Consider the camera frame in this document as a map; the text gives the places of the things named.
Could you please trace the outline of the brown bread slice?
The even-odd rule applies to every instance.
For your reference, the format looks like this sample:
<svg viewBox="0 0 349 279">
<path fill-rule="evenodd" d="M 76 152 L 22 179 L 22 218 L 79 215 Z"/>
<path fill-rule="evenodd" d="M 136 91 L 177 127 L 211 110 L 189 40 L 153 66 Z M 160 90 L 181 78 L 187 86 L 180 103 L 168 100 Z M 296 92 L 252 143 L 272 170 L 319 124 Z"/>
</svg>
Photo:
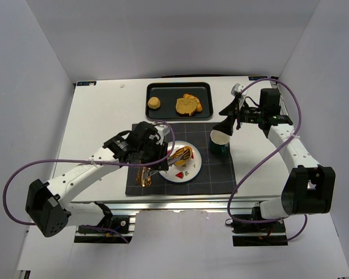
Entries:
<svg viewBox="0 0 349 279">
<path fill-rule="evenodd" d="M 181 116 L 192 116 L 197 110 L 198 102 L 190 98 L 179 98 L 176 101 L 176 112 Z"/>
</svg>

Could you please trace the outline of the silver slotted spatula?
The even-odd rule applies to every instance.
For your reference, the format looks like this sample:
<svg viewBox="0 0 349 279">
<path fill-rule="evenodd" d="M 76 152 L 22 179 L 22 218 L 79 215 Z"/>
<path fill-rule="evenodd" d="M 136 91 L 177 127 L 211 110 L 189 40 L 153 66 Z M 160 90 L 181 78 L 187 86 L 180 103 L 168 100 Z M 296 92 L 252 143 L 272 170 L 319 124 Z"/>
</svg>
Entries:
<svg viewBox="0 0 349 279">
<path fill-rule="evenodd" d="M 185 164 L 188 160 L 191 159 L 193 155 L 193 150 L 189 146 L 182 147 L 170 155 L 165 161 L 164 167 L 161 169 L 155 169 L 150 167 L 145 167 L 142 171 L 141 178 L 146 179 L 160 171 L 168 171 L 169 167 L 176 164 L 177 162 L 182 162 Z"/>
</svg>

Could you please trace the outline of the orange glazed donut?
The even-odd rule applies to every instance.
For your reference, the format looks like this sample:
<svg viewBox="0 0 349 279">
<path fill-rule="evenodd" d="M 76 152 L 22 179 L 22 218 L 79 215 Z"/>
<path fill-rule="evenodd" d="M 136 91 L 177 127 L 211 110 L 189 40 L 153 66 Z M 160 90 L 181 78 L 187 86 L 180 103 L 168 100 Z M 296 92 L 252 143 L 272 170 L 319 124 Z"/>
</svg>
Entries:
<svg viewBox="0 0 349 279">
<path fill-rule="evenodd" d="M 193 158 L 193 150 L 190 146 L 184 146 L 172 154 L 170 158 L 174 160 L 174 165 L 183 166 Z"/>
</svg>

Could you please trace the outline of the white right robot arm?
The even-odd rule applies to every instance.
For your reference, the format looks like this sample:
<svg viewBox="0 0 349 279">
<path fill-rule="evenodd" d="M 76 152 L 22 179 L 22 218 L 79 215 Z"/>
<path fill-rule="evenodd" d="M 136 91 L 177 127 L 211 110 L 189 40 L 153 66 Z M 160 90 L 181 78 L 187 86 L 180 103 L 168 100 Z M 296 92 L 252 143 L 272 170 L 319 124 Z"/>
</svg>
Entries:
<svg viewBox="0 0 349 279">
<path fill-rule="evenodd" d="M 243 123 L 257 124 L 266 138 L 277 148 L 289 177 L 278 198 L 259 204 L 259 221 L 283 219 L 297 214 L 328 213 L 336 175 L 332 167 L 322 166 L 295 135 L 293 122 L 281 113 L 279 90 L 261 90 L 258 104 L 245 104 L 247 94 L 242 85 L 233 88 L 234 100 L 220 115 L 226 119 L 214 126 L 215 131 L 231 136 Z"/>
</svg>

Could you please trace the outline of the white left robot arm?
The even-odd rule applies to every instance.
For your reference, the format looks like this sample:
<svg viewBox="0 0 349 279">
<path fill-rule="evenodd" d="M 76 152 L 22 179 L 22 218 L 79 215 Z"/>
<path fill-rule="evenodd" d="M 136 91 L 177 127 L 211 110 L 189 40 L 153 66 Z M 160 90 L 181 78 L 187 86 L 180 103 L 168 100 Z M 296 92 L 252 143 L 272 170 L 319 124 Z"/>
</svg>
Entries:
<svg viewBox="0 0 349 279">
<path fill-rule="evenodd" d="M 172 140 L 174 131 L 164 121 L 142 121 L 132 130 L 122 131 L 104 144 L 89 160 L 46 182 L 33 181 L 28 190 L 27 214 L 45 237 L 53 237 L 67 226 L 89 230 L 127 233 L 127 221 L 113 216 L 102 202 L 73 203 L 89 186 L 123 166 L 137 167 L 136 183 L 146 188 L 152 176 L 173 183 L 191 181 L 199 175 L 205 158 L 193 144 Z"/>
</svg>

